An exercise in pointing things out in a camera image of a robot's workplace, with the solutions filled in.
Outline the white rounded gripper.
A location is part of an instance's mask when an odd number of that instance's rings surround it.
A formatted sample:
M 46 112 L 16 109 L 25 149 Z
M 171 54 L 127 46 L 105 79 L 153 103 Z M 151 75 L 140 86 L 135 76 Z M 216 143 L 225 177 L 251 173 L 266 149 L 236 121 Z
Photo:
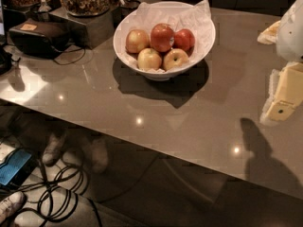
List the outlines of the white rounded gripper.
M 261 44 L 276 44 L 277 54 L 288 62 L 269 77 L 268 98 L 260 123 L 274 126 L 286 121 L 303 102 L 303 0 L 295 0 L 280 22 L 263 30 L 257 38 Z

